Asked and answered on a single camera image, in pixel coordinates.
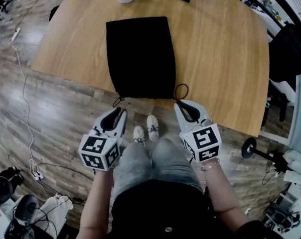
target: black bag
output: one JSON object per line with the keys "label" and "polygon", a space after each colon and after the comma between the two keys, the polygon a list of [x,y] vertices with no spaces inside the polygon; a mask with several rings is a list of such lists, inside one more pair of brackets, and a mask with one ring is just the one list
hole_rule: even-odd
{"label": "black bag", "polygon": [[167,17],[106,23],[107,60],[119,99],[172,99],[176,69]]}

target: leg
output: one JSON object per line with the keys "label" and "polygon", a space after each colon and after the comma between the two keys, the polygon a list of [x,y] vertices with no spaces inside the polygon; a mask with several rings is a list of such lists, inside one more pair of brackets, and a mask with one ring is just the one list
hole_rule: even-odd
{"label": "leg", "polygon": [[140,137],[134,138],[137,142],[131,143],[124,150],[119,165],[114,170],[113,199],[127,189],[153,178],[150,156]]}
{"label": "leg", "polygon": [[151,159],[157,180],[192,185],[202,192],[194,170],[171,140],[161,138],[151,152]]}

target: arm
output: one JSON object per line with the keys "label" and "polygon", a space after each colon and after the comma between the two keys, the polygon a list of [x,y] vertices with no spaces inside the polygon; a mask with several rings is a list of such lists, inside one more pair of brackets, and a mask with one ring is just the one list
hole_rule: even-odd
{"label": "arm", "polygon": [[96,171],[93,185],[81,216],[77,239],[103,238],[107,233],[113,170]]}
{"label": "arm", "polygon": [[[210,159],[203,165],[212,165],[216,159]],[[233,232],[236,232],[249,218],[239,208],[238,197],[226,178],[220,164],[204,171],[209,196],[217,217]]]}

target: white sneaker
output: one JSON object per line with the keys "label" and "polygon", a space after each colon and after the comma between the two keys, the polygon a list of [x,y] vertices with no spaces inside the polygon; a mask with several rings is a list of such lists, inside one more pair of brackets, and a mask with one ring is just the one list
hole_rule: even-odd
{"label": "white sneaker", "polygon": [[157,142],[159,139],[158,121],[154,115],[149,115],[147,118],[147,128],[149,130],[149,137],[152,142]]}
{"label": "white sneaker", "polygon": [[138,125],[134,128],[134,142],[138,142],[145,146],[145,135],[143,128]]}

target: wooden table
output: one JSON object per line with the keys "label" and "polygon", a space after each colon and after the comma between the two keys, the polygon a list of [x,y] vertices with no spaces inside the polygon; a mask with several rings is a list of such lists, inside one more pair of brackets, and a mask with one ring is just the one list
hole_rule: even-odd
{"label": "wooden table", "polygon": [[[106,22],[167,16],[176,84],[223,126],[258,136],[268,88],[269,51],[262,20],[238,0],[64,0],[32,69],[114,92]],[[148,100],[172,107],[173,100]]]}

